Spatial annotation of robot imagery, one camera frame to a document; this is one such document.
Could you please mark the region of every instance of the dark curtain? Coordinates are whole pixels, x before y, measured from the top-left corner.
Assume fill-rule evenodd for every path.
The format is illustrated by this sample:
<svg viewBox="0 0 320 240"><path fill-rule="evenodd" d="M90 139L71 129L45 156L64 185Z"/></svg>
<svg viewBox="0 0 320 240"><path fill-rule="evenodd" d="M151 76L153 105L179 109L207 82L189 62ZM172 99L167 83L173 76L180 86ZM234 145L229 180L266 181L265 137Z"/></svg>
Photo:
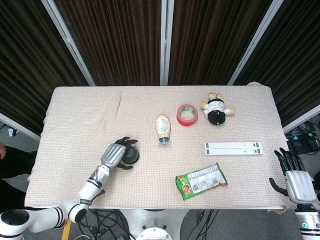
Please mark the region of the dark curtain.
<svg viewBox="0 0 320 240"><path fill-rule="evenodd" d="M320 104L320 1L283 2L235 85L272 89L283 126Z"/></svg>
<svg viewBox="0 0 320 240"><path fill-rule="evenodd" d="M161 0L55 0L98 86L159 85Z"/></svg>
<svg viewBox="0 0 320 240"><path fill-rule="evenodd" d="M0 113L36 134L58 86L87 86L40 0L0 1Z"/></svg>
<svg viewBox="0 0 320 240"><path fill-rule="evenodd" d="M169 85L226 85L271 0L175 0Z"/></svg>

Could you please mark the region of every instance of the plush doll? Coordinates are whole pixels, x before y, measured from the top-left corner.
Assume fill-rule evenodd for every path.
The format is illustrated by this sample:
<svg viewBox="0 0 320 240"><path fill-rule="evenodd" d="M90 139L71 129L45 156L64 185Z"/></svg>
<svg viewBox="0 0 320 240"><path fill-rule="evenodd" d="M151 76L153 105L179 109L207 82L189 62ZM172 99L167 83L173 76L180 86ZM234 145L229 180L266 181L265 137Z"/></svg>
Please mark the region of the plush doll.
<svg viewBox="0 0 320 240"><path fill-rule="evenodd" d="M222 100L220 93L209 93L208 103L204 101L200 103L200 107L203 109L204 116L213 125L223 124L227 115L234 115L236 110L233 108L225 108L225 102Z"/></svg>

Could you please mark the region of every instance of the gray floor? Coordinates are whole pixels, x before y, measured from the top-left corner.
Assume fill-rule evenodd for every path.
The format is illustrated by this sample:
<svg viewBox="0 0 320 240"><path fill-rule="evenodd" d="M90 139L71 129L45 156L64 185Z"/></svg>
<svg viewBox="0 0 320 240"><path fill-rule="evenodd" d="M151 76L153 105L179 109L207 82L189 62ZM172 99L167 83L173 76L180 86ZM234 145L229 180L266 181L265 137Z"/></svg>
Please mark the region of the gray floor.
<svg viewBox="0 0 320 240"><path fill-rule="evenodd" d="M316 116L314 122L317 123L320 117ZM15 147L24 151L34 151L38 148L39 143L19 132L14 137L8 136L8 127L0 129L0 142L5 145ZM305 168L313 177L320 171L320 152L315 155L300 155ZM26 191L28 187L27 174L17 176L15 178L6 179L8 183L14 187ZM196 221L200 214L199 210L190 210L183 220L180 230L181 240L186 240L191 229L196 225ZM189 238L194 240L198 235L202 224L206 219L203 218L201 224L193 231ZM92 215L88 217L89 224L95 224ZM121 234L120 229L115 230L116 235ZM77 225L71 226L69 239L81 235ZM24 233L25 240L60 240L62 237L61 229L49 229L40 233L31 233L28 230ZM103 236L104 240L113 239L107 233ZM224 240L301 240L299 225L296 220L294 211L287 211L284 215L278 215L274 212L266 210L220 210L214 224L208 231L207 240L224 239Z"/></svg>

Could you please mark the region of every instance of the green snack package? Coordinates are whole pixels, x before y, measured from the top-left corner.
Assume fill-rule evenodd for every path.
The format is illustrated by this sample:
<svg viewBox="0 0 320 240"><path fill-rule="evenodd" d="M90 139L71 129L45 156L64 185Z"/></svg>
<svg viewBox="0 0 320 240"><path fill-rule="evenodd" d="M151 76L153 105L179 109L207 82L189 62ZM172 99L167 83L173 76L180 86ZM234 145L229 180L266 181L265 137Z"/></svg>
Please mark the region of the green snack package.
<svg viewBox="0 0 320 240"><path fill-rule="evenodd" d="M175 184L183 200L219 186L227 186L227 180L219 164L175 177Z"/></svg>

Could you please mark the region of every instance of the tape roll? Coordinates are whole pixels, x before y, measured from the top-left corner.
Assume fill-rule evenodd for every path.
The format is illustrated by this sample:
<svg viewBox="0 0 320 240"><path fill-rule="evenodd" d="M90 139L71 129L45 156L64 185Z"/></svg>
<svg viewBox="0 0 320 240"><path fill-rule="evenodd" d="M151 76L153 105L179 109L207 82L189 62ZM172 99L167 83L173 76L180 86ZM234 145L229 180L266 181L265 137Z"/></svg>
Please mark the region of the tape roll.
<svg viewBox="0 0 320 240"><path fill-rule="evenodd" d="M181 114L184 114L184 112L189 112L193 115L192 119L184 119ZM176 112L176 120L178 123L180 123L182 126L188 127L194 124L198 119L198 111L197 109L192 106L191 104L183 104L178 108L178 111Z"/></svg>

